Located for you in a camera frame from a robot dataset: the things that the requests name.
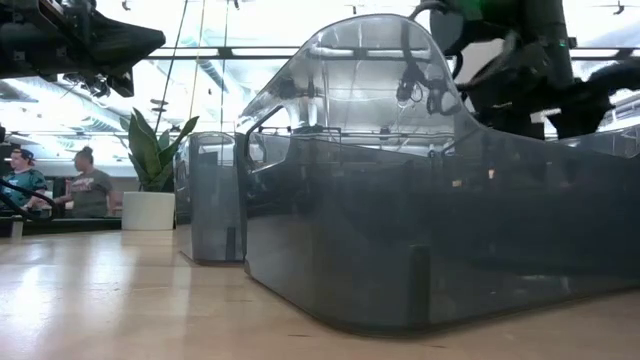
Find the person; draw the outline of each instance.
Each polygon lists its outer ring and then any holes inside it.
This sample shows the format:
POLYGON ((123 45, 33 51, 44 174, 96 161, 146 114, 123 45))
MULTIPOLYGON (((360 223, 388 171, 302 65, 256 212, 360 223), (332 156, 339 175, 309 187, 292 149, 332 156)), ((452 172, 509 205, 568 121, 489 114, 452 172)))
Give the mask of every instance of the person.
POLYGON ((71 181, 70 193, 54 199, 57 204, 73 201, 74 218, 101 218, 114 215, 114 193, 111 178, 93 166, 93 149, 84 147, 74 158, 80 172, 71 181))
MULTIPOLYGON (((13 171, 7 176, 4 176, 3 179, 11 185, 44 194, 47 190, 47 181, 40 171, 33 168, 34 165, 33 153, 31 151, 15 149, 11 153, 11 168, 13 171)), ((29 196, 6 186, 2 187, 2 193, 25 211, 32 213, 40 211, 38 207, 41 199, 35 196, 29 196)), ((2 204, 2 209, 9 210, 9 207, 6 204, 2 204)))

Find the glass wall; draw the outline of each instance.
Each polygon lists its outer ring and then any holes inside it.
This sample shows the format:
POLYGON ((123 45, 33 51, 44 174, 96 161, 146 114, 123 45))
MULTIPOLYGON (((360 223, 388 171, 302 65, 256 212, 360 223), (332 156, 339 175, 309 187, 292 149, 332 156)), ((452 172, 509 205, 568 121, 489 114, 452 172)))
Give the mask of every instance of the glass wall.
MULTIPOLYGON (((627 5, 634 1, 640 5, 640 0, 628 0, 627 5)), ((152 126, 159 119, 159 131, 175 133, 187 119, 200 116, 196 131, 232 132, 243 108, 319 29, 357 15, 408 15, 419 2, 100 0, 98 10, 105 16, 158 29, 166 36, 163 48, 134 66, 135 96, 122 98, 111 92, 98 98, 62 76, 57 82, 7 79, 0 81, 0 118, 10 141, 32 150, 47 174, 74 175, 71 159, 91 146, 100 168, 114 178, 135 178, 120 126, 132 108, 152 126)), ((640 46, 640 8, 627 6, 620 12, 615 2, 604 0, 564 3, 569 33, 583 47, 572 51, 579 59, 574 64, 578 76, 587 78, 616 61, 620 52, 611 48, 634 54, 640 46)), ((425 12, 418 22, 428 29, 428 19, 425 12)), ((624 119, 637 119, 637 97, 621 91, 612 98, 625 106, 624 119)), ((617 119, 615 113, 611 117, 606 124, 617 119)), ((135 188, 135 182, 127 186, 135 188)))

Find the wooden tabletop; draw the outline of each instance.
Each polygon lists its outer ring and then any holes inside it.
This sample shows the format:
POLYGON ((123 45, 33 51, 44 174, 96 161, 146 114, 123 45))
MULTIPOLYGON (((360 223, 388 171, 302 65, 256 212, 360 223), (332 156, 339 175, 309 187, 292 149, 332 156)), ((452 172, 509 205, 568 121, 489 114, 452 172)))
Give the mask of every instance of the wooden tabletop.
POLYGON ((0 245, 3 360, 636 360, 638 340, 637 292, 371 339, 310 319, 240 267, 190 264, 171 232, 0 245))

